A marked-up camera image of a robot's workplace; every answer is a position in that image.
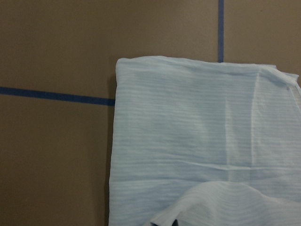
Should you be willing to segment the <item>light blue button shirt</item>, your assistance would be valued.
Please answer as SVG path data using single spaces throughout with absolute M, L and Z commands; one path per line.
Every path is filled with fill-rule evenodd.
M 144 56 L 116 79 L 109 225 L 300 225 L 296 74 Z

